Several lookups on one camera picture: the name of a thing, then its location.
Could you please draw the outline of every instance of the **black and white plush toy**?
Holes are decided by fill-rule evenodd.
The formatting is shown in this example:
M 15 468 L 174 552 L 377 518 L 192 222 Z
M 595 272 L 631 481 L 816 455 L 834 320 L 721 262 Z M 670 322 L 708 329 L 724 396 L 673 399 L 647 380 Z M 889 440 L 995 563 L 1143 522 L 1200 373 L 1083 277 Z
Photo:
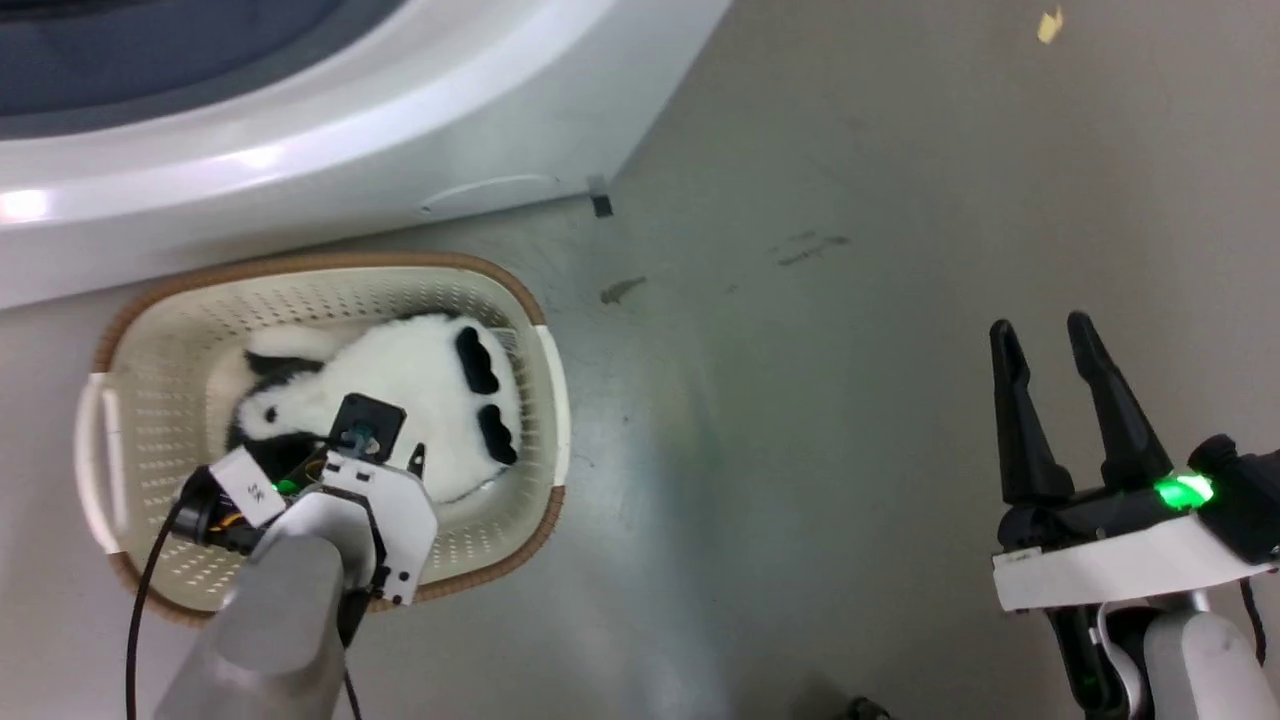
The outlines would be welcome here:
M 283 477 L 324 439 L 342 398 L 358 392 L 404 410 L 388 464 L 408 468 L 422 443 L 422 484 L 435 502 L 460 500 L 516 462 L 520 392 L 488 328 L 431 313 L 348 338 L 303 325 L 253 333 L 244 357 L 260 379 L 232 414 L 228 450 L 243 445 Z

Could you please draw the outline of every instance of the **gray floor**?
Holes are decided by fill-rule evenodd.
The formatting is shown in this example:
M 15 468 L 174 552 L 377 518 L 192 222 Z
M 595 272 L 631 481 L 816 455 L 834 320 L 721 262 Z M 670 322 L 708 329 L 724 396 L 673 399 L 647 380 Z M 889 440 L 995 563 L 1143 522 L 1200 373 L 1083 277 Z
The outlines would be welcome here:
M 1175 455 L 1219 430 L 1277 445 L 1280 10 L 1070 3 L 1043 46 L 1044 9 L 739 0 L 617 217 L 571 201 L 338 247 L 508 266 L 575 414 L 547 548 L 366 623 L 366 717 L 805 719 L 841 692 L 908 719 L 1078 716 L 1043 620 L 1002 618 L 989 584 L 987 325 L 1018 324 L 1080 482 L 1101 446 L 1074 307 Z M 137 291 L 0 314 L 4 717 L 122 715 L 129 598 L 68 438 Z M 143 629 L 143 702 L 191 637 Z

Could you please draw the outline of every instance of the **laundry basket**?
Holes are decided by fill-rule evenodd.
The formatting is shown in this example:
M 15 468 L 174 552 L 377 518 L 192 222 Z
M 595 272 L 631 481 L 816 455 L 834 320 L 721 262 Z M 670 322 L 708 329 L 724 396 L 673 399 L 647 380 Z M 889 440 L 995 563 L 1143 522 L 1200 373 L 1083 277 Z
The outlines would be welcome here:
M 529 560 L 556 525 L 568 469 L 564 373 L 541 309 L 515 277 L 477 258 L 321 255 L 177 278 L 108 328 L 81 395 L 76 480 L 88 528 L 124 585 L 137 591 L 182 483 L 224 454 L 229 401 L 227 388 L 210 382 L 250 332 L 280 323 L 352 327 L 424 310 L 454 310 L 495 331 L 520 383 L 524 442 L 520 461 L 497 482 L 438 507 L 439 534 L 415 600 L 486 583 Z M 170 538 L 148 607 L 187 624 L 207 620 L 241 560 Z

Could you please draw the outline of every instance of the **washing machine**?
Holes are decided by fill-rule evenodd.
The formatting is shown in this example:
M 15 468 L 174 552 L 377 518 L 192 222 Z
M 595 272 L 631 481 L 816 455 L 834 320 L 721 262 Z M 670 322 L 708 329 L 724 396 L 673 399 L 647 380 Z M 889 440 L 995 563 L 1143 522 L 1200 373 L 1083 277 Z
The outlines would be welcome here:
M 0 0 L 0 307 L 605 192 L 728 0 Z

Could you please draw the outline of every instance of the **basket handle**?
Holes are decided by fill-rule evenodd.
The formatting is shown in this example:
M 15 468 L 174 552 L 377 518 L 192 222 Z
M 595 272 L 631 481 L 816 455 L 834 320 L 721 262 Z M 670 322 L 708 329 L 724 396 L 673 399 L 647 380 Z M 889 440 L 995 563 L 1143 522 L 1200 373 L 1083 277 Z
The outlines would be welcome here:
M 124 500 L 123 465 L 120 464 L 120 402 L 115 391 L 106 386 L 106 373 L 93 373 L 81 391 L 76 410 L 76 491 L 88 532 L 108 555 L 120 552 L 120 543 L 111 527 L 110 512 L 102 496 L 102 468 L 99 442 L 106 433 L 108 474 L 116 511 Z
M 556 348 L 556 338 L 547 325 L 534 325 L 538 331 L 538 340 L 543 343 L 543 355 L 547 356 L 547 370 L 552 379 L 552 400 L 556 405 L 556 478 L 554 487 L 564 484 L 568 475 L 570 433 L 572 432 L 568 413 L 568 383 L 564 380 L 564 363 L 561 361 L 559 350 Z

